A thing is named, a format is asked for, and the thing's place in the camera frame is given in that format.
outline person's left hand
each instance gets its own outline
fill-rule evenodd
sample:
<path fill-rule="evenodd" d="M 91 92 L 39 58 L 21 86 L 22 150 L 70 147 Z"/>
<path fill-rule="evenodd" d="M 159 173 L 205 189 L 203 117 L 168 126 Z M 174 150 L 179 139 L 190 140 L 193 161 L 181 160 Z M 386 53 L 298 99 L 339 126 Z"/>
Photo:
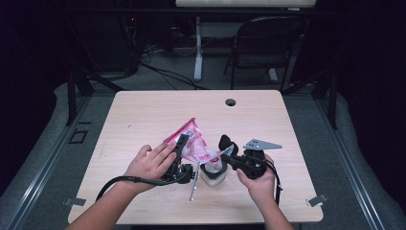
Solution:
<path fill-rule="evenodd" d="M 161 144 L 155 149 L 152 149 L 150 145 L 143 146 L 129 164 L 124 175 L 137 176 L 149 180 L 162 180 L 161 176 L 167 172 L 176 158 L 176 153 L 173 152 L 175 146 L 176 143 Z M 153 185 L 140 182 L 135 183 L 134 186 L 137 194 L 150 190 L 153 187 Z"/>

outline wooden table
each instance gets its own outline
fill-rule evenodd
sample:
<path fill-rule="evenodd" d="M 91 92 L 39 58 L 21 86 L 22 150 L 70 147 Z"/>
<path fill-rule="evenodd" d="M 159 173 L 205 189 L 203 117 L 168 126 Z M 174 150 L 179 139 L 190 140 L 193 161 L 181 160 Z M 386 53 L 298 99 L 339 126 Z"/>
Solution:
<path fill-rule="evenodd" d="M 233 99 L 235 106 L 225 101 Z M 234 91 L 123 91 L 106 118 L 99 141 L 78 192 L 84 206 L 73 206 L 69 222 L 92 205 L 102 186 L 122 175 L 145 144 L 158 146 L 194 117 L 209 150 L 217 150 L 227 134 L 243 151 L 251 139 L 282 145 L 266 150 L 275 160 L 283 191 L 281 209 L 291 222 L 314 222 L 323 218 L 321 207 L 306 199 L 316 196 L 282 96 L 273 90 Z M 221 224 L 259 223 L 263 218 L 230 167 L 215 188 L 197 181 L 194 201 L 192 183 L 156 187 L 135 197 L 119 224 Z"/>

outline dark background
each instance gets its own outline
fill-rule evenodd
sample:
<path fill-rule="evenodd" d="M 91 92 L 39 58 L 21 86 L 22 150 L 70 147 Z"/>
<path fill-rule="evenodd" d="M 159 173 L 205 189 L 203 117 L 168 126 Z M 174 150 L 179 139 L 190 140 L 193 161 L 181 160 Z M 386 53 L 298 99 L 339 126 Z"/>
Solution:
<path fill-rule="evenodd" d="M 56 105 L 53 91 L 66 82 L 75 63 L 92 71 L 137 68 L 137 50 L 128 43 L 116 17 L 95 20 L 83 16 L 74 19 L 78 24 L 68 25 L 57 15 L 42 12 L 38 4 L 3 2 L 0 12 L 1 194 L 47 125 Z M 117 6 L 107 0 L 98 4 Z M 157 7 L 171 4 L 173 1 Z M 360 149 L 382 186 L 405 211 L 406 9 L 402 5 L 400 1 L 370 1 L 366 5 L 319 1 L 318 11 L 357 12 L 356 16 L 350 21 L 312 20 L 292 80 L 300 81 L 329 67 L 342 40 L 350 38 L 350 48 L 339 58 L 339 92 L 348 101 Z M 160 22 L 156 20 L 144 20 L 139 26 L 151 37 L 167 35 L 168 24 L 162 24 L 166 30 L 156 30 L 153 26 Z M 95 23 L 105 30 L 97 31 Z M 111 46 L 105 47 L 105 41 Z M 170 40 L 156 42 L 170 49 Z"/>

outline chair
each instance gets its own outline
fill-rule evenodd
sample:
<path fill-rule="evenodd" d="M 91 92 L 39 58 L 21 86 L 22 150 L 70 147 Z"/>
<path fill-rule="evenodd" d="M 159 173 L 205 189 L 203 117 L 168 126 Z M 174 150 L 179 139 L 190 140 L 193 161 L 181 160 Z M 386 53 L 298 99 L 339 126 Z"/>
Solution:
<path fill-rule="evenodd" d="M 266 71 L 271 68 L 284 68 L 280 88 L 282 91 L 292 55 L 292 45 L 305 32 L 305 28 L 305 21 L 293 16 L 257 17 L 242 24 L 223 72 L 225 75 L 228 67 L 232 66 L 231 89 L 234 89 L 235 85 L 236 68 Z"/>

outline pink plastic bag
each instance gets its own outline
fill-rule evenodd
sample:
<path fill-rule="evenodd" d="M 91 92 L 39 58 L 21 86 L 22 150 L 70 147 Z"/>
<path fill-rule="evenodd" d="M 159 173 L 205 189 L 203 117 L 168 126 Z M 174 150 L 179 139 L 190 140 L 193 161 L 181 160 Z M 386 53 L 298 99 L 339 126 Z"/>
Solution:
<path fill-rule="evenodd" d="M 164 143 L 176 143 L 181 134 L 189 136 L 188 143 L 182 149 L 182 158 L 188 159 L 192 162 L 205 164 L 222 153 L 220 151 L 206 149 L 207 144 L 194 118 L 191 118 L 175 133 L 165 139 Z"/>

